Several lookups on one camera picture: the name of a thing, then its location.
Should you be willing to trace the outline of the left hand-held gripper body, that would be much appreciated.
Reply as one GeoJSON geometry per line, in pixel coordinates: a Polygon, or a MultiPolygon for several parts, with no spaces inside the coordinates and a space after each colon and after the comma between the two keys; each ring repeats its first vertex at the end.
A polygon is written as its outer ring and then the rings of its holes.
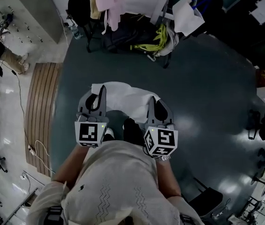
{"type": "Polygon", "coordinates": [[[99,147],[104,139],[109,119],[79,113],[75,122],[76,142],[82,147],[99,147]]]}

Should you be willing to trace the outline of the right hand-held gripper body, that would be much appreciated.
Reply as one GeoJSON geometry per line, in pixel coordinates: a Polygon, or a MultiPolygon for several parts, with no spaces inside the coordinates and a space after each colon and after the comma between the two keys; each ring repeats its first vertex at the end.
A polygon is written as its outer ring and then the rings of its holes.
{"type": "Polygon", "coordinates": [[[178,147],[178,131],[173,123],[145,125],[144,152],[151,158],[170,156],[178,147]]]}

